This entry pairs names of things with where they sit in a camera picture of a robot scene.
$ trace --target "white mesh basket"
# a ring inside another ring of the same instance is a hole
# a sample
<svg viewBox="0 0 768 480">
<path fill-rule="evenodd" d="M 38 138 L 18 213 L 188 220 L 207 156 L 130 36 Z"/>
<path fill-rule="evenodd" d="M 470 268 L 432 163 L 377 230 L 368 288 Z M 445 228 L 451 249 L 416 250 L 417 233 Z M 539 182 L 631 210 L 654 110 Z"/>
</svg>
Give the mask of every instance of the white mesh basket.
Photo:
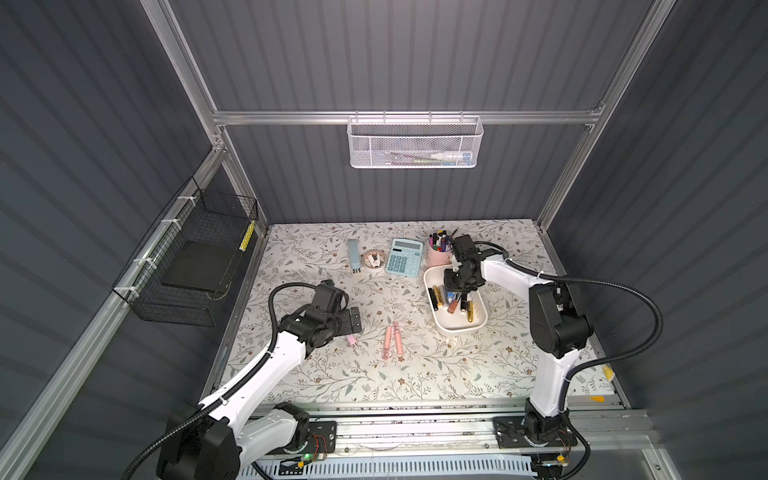
<svg viewBox="0 0 768 480">
<path fill-rule="evenodd" d="M 350 117 L 346 133 L 354 168 L 472 168 L 483 130 L 480 118 L 414 121 L 387 116 L 380 123 Z"/>
</svg>

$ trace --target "white robotic arm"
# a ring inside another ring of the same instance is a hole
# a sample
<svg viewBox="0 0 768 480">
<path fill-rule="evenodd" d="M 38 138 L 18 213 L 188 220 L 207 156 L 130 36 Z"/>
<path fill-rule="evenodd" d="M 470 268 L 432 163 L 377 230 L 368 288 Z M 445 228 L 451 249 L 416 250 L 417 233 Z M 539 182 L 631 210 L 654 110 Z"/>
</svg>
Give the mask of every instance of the white robotic arm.
<svg viewBox="0 0 768 480">
<path fill-rule="evenodd" d="M 526 302 L 529 301 L 528 291 L 531 287 L 552 284 L 550 280 L 542 280 L 512 268 L 501 254 L 486 258 L 481 262 L 480 267 L 484 279 L 503 286 Z M 561 358 L 547 352 L 542 352 L 538 356 L 536 382 L 530 400 L 533 407 L 544 417 L 554 417 L 560 413 L 558 400 L 563 388 L 563 380 L 578 357 L 577 348 L 568 350 Z"/>
<path fill-rule="evenodd" d="M 273 294 L 292 285 L 295 283 L 277 287 Z M 282 318 L 273 351 L 265 347 L 229 382 L 201 400 L 200 410 L 212 408 L 207 416 L 195 428 L 177 435 L 176 441 L 163 445 L 157 476 L 162 480 L 231 480 L 241 465 L 274 449 L 301 450 L 310 432 L 309 415 L 298 407 L 280 403 L 264 417 L 249 420 L 272 388 L 315 348 L 327 345 L 334 337 L 361 331 L 358 309 L 342 308 L 342 300 L 349 303 L 349 296 L 335 288 L 333 281 L 315 286 L 311 303 Z M 172 419 L 168 430 L 178 423 Z"/>
<path fill-rule="evenodd" d="M 216 392 L 200 401 L 203 407 L 222 398 L 222 395 L 235 386 L 262 356 L 269 355 L 266 347 L 255 356 L 248 365 Z M 259 370 L 226 403 L 213 410 L 209 417 L 216 420 L 227 419 L 229 427 L 240 451 L 240 464 L 249 465 L 267 452 L 288 445 L 296 433 L 298 420 L 286 410 L 275 408 L 268 415 L 254 422 L 249 417 L 267 394 L 288 372 L 300 365 L 306 357 L 306 345 L 299 337 L 288 332 L 277 335 L 275 351 L 270 355 L 265 367 Z"/>
<path fill-rule="evenodd" d="M 531 307 L 531 338 L 542 352 L 526 404 L 525 437 L 532 445 L 545 445 L 562 425 L 559 404 L 566 374 L 593 331 L 579 306 L 580 291 L 515 268 L 502 252 L 477 248 L 469 235 L 455 238 L 452 247 L 458 266 L 446 269 L 445 288 L 469 292 L 489 281 L 527 300 Z"/>
</svg>

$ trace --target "gray corrugated wall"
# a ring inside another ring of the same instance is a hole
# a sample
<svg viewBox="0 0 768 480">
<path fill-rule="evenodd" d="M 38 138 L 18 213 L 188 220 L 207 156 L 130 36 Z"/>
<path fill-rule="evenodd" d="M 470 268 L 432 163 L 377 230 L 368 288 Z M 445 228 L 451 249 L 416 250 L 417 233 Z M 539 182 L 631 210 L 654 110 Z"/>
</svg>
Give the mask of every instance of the gray corrugated wall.
<svg viewBox="0 0 768 480">
<path fill-rule="evenodd" d="M 220 110 L 571 110 L 650 0 L 171 4 Z"/>
<path fill-rule="evenodd" d="M 209 150 L 137 2 L 0 2 L 0 444 Z M 126 319 L 72 406 L 88 414 L 67 415 L 30 476 L 57 477 L 38 472 L 62 443 L 139 450 L 127 438 L 199 394 L 215 336 Z"/>
<path fill-rule="evenodd" d="M 763 478 L 768 431 L 768 2 L 680 0 L 554 219 L 569 273 L 661 305 L 659 343 L 615 364 L 683 477 Z M 609 353 L 639 302 L 593 292 Z"/>
<path fill-rule="evenodd" d="M 342 126 L 227 128 L 271 223 L 532 218 L 581 125 L 489 125 L 475 168 L 349 165 Z"/>
<path fill-rule="evenodd" d="M 650 0 L 172 1 L 220 110 L 597 107 Z M 578 126 L 486 126 L 471 170 L 356 170 L 343 127 L 229 127 L 271 223 L 536 217 Z"/>
</svg>

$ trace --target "pink pen holder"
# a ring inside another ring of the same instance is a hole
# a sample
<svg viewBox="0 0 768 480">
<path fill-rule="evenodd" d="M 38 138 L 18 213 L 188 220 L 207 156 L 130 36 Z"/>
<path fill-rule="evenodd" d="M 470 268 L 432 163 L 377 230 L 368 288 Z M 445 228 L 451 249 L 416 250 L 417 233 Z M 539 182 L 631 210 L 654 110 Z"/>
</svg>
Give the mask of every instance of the pink pen holder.
<svg viewBox="0 0 768 480">
<path fill-rule="evenodd" d="M 439 252 L 432 248 L 432 237 L 427 240 L 427 266 L 432 268 L 433 266 L 450 265 L 451 264 L 451 247 L 448 246 L 447 251 Z"/>
</svg>

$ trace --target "black wire basket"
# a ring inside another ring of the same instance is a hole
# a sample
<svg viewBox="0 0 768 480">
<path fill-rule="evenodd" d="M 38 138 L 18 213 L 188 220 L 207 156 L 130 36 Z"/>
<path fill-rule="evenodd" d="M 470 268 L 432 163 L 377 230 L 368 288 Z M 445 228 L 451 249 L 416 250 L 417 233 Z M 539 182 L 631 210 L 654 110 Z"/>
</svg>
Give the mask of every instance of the black wire basket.
<svg viewBox="0 0 768 480">
<path fill-rule="evenodd" d="M 113 291 L 142 320 L 215 326 L 224 300 L 239 289 L 233 285 L 233 276 L 247 262 L 245 251 L 252 240 L 257 210 L 254 198 L 197 189 L 175 219 L 162 220 L 167 226 L 148 255 L 137 259 L 141 247 L 137 248 Z M 195 273 L 195 269 L 205 268 L 202 260 L 197 266 L 195 255 L 200 248 L 216 253 L 214 279 L 209 278 L 204 288 L 169 281 L 182 261 L 186 261 L 187 274 L 190 269 Z M 135 262 L 141 264 L 135 280 L 118 286 Z"/>
</svg>

